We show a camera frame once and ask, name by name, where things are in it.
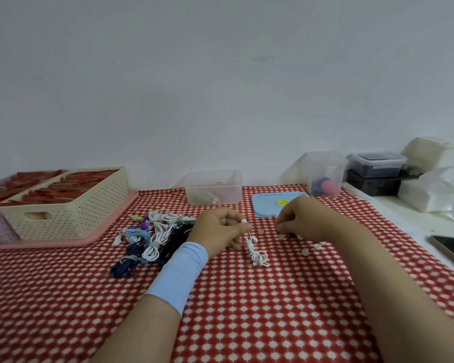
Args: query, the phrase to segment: tablecloth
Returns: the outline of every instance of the tablecloth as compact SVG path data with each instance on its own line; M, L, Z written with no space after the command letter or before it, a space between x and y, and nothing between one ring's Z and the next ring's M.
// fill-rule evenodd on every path
M209 261L188 299L172 360L380 360L375 338L337 251L280 239L273 218L255 218L250 198L265 192L306 191L303 185L243 187L232 207L254 224L257 250L268 268L248 267L245 249ZM369 202L343 190L322 198L366 225L412 278L454 319L454 273L383 218ZM113 238L129 214L166 207L197 216L183 189L141 191L94 244L78 248L0 251L0 362L86 361L127 316L158 273L139 266L115 280L109 268L124 255ZM302 256L301 250L310 254Z

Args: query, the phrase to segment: hand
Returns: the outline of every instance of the hand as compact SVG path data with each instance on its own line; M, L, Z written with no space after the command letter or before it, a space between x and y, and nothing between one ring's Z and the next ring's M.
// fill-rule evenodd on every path
M350 223L354 223L350 226L363 227L316 199L302 195L283 207L276 219L276 230L281 234L294 233L313 242L333 242Z
M217 256L227 246L241 249L240 236L252 230L252 224L241 223L245 216L228 207L218 207L202 212L188 237L188 242L201 244L209 259Z

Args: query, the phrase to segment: light blue wristband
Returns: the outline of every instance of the light blue wristband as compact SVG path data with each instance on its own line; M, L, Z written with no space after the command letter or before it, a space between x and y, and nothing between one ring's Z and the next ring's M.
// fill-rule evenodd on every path
M185 242L163 266L145 295L163 299L182 316L195 280L208 260L209 254L202 245Z

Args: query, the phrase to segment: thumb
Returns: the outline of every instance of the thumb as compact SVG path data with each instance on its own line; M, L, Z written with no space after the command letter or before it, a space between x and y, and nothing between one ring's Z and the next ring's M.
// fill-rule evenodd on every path
M251 223L237 223L236 225L229 225L228 234L229 239L234 239L244 233L252 231Z
M280 234L294 233L297 234L297 223L296 220L290 220L288 222L280 223L276 226L276 230Z

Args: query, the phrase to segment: yellow circle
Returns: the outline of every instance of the yellow circle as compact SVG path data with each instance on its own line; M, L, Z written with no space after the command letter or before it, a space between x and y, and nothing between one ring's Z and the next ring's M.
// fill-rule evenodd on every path
M286 206L289 203L287 200L278 200L276 201L276 205L278 206Z

